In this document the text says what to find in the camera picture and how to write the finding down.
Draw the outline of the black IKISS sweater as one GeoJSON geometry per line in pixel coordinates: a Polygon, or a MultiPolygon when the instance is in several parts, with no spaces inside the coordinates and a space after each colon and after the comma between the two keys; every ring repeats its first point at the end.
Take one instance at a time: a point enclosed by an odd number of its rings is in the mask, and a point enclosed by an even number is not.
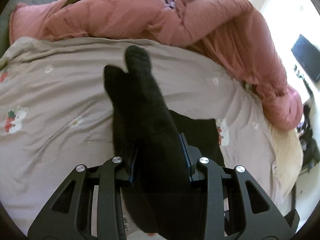
{"type": "Polygon", "coordinates": [[[113,144],[132,173],[122,187],[126,209],[146,233],[203,239],[206,194],[189,181],[178,130],[139,46],[125,51],[127,71],[107,65],[104,87],[114,109],[113,144]]]}

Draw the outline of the black garment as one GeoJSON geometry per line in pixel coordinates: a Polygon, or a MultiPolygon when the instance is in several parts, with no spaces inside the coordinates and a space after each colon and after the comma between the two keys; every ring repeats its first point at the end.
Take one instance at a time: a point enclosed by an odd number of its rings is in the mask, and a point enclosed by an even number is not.
{"type": "Polygon", "coordinates": [[[170,114],[188,145],[198,148],[203,156],[212,159],[219,166],[225,166],[215,119],[192,119],[173,110],[170,110],[170,114]]]}

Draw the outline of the dark monitor by window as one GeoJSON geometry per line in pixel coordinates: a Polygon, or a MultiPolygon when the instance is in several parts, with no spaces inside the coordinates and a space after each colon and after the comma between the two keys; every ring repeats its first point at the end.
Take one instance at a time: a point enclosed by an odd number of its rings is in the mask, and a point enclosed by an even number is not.
{"type": "Polygon", "coordinates": [[[317,83],[319,81],[320,71],[319,49],[316,48],[302,34],[300,34],[295,44],[291,48],[291,51],[312,81],[317,83]]]}

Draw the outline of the pink quilted duvet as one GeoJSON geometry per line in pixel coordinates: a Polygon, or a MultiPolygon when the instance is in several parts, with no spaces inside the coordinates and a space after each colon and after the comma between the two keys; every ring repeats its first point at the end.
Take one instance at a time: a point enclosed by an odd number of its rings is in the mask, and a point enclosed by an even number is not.
{"type": "Polygon", "coordinates": [[[287,83],[268,25],[248,0],[20,3],[10,15],[9,40],[21,37],[52,42],[80,37],[148,39],[192,49],[252,85],[274,126],[291,130],[302,118],[302,100],[287,83]]]}

